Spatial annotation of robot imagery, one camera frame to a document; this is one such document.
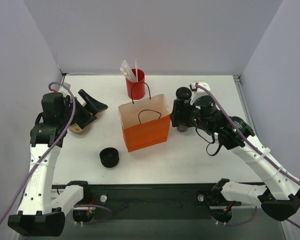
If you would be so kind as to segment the black paper coffee cup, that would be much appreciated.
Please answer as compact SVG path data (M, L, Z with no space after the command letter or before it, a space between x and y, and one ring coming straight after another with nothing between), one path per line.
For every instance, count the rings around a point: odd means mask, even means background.
M179 126L177 127L177 130L180 131L180 132L185 132L185 131L188 130L188 127L185 126L185 125L179 125Z

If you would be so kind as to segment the black cup lid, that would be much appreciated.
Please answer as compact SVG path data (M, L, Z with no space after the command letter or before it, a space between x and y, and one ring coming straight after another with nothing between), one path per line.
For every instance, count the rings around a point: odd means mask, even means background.
M192 91L188 87L179 87L175 95L178 100L189 100L192 97Z

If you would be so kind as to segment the orange paper bag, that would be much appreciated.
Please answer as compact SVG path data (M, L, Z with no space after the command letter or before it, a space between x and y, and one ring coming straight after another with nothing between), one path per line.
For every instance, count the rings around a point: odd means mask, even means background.
M118 107L123 140L128 152L168 140L171 120L164 94L122 104Z

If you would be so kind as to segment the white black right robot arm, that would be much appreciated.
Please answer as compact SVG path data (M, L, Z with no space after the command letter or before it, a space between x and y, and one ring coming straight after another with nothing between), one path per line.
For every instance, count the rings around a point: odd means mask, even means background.
M288 176L243 119L224 114L209 95L200 97L195 103L191 103L190 95L176 95L170 114L172 126L179 130L194 127L206 132L213 143L237 155L263 182L250 185L222 178L211 190L213 201L254 205L280 222L294 215L300 208L300 180Z

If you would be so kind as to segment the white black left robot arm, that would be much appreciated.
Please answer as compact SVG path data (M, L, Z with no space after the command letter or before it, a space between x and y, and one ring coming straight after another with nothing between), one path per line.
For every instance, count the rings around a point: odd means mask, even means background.
M30 176L17 213L10 215L7 222L24 237L60 236L73 207L88 205L94 199L84 180L70 181L55 200L51 199L55 166L68 127L83 130L97 119L98 113L108 109L83 89L78 94L84 104L61 92L47 93L41 99L42 112L30 131Z

